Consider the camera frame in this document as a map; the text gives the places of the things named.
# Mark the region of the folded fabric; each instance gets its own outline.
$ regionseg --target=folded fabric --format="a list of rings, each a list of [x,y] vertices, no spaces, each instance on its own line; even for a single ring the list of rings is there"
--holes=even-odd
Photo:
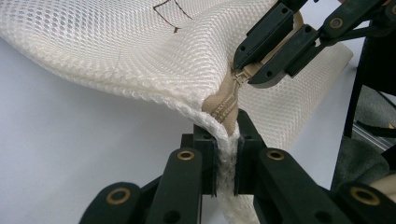
[[[384,176],[370,186],[378,189],[396,203],[396,174]]]
[[[219,143],[225,216],[257,223],[251,198],[233,196],[238,106],[268,147],[288,149],[351,58],[337,44],[273,88],[238,82],[233,53],[274,2],[2,0],[0,36],[60,77],[165,105],[206,128]]]
[[[332,178],[332,190],[351,181],[372,184],[389,173],[387,161],[365,142],[343,137]]]

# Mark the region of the zipper teeth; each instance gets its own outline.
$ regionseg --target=zipper teeth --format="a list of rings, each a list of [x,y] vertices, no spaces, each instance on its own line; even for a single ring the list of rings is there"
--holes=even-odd
[[[230,106],[227,106],[227,108],[224,110],[224,112],[218,117],[218,120],[220,123],[222,123],[227,116],[233,111],[233,109],[236,107],[236,100],[233,101],[233,103]]]
[[[239,84],[237,79],[233,79],[233,87],[227,94],[221,104],[211,113],[211,116],[215,118],[219,123],[222,123],[225,118],[230,114],[231,111],[236,107],[237,97],[236,91],[238,90]]]

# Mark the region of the metal rivet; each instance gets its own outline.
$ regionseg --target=metal rivet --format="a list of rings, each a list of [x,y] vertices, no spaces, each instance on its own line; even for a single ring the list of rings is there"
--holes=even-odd
[[[270,150],[267,152],[267,157],[274,161],[282,161],[285,159],[285,155],[281,151]]]
[[[362,188],[357,188],[357,187],[352,187],[350,189],[350,194],[352,197],[356,200],[358,200],[361,203],[365,203],[368,205],[379,205],[380,200],[378,196],[376,196],[374,193],[372,193],[368,189],[362,189]]]
[[[191,151],[181,151],[181,152],[177,153],[177,157],[183,161],[192,160],[192,158],[194,158],[194,156],[195,156],[194,153]]]
[[[338,29],[338,28],[340,28],[341,26],[343,26],[343,20],[341,19],[341,18],[334,18],[334,19],[332,19],[331,21],[330,21],[330,26],[333,28],[333,29]]]
[[[123,194],[122,197],[115,198],[117,193]],[[126,188],[117,188],[117,189],[111,190],[111,192],[109,192],[107,194],[106,201],[109,204],[117,205],[117,204],[125,203],[129,198],[131,198],[130,190],[128,190]]]

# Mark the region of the white mesh fabric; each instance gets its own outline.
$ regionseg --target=white mesh fabric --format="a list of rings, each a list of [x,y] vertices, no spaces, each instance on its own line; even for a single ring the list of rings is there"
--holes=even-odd
[[[219,142],[225,216],[254,223],[251,201],[231,194],[239,132],[229,137],[201,108],[218,91],[246,32],[274,2],[0,0],[0,36],[60,77],[164,104],[207,128]],[[294,80],[265,91],[241,89],[240,105],[269,146],[290,146],[350,58],[340,46],[320,55]]]

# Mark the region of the black line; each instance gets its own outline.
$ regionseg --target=black line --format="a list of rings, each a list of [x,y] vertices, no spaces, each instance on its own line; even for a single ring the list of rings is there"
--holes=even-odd
[[[157,11],[157,7],[163,6],[163,5],[165,5],[166,3],[168,3],[169,1],[171,1],[171,0],[166,0],[165,2],[160,3],[159,5],[153,7],[153,9],[154,9],[155,12],[157,12],[157,14],[158,14],[161,18],[163,18],[164,21],[166,21],[166,23],[168,23],[169,25],[175,27],[174,33],[176,33],[177,30],[180,29],[180,28],[177,27],[177,26],[175,26],[174,24],[172,24],[172,23],[171,23],[170,21],[168,21],[159,11]]]
[[[396,109],[396,104],[394,104],[386,95],[384,95],[381,91],[376,91],[380,96],[382,96],[382,98],[384,98],[384,100],[387,101],[388,104],[390,104],[390,106],[393,107],[393,109]]]
[[[178,8],[183,12],[183,14],[186,15],[188,18],[190,18],[190,20],[192,20],[192,17],[187,15],[187,13],[183,10],[183,8],[181,8],[181,6],[178,4],[177,0],[175,0],[175,3],[178,6]]]
[[[166,1],[164,1],[164,2],[162,2],[162,3],[160,3],[160,4],[158,4],[157,6],[154,6],[153,9],[154,9],[154,11],[155,11],[161,18],[163,18],[163,20],[164,20],[166,23],[168,23],[169,25],[171,25],[172,27],[175,28],[175,30],[174,30],[174,34],[175,34],[175,33],[177,33],[177,31],[178,31],[179,29],[181,29],[181,28],[175,26],[174,24],[172,24],[169,20],[167,20],[167,19],[157,10],[157,7],[161,7],[161,6],[165,5],[166,3],[170,2],[170,1],[172,1],[172,0],[166,0]],[[180,10],[183,12],[183,14],[184,14],[185,16],[187,16],[190,20],[192,20],[192,17],[189,16],[189,15],[187,14],[187,12],[184,11],[184,9],[178,4],[177,0],[174,0],[174,1],[175,1],[175,4],[177,5],[178,9],[180,9]]]

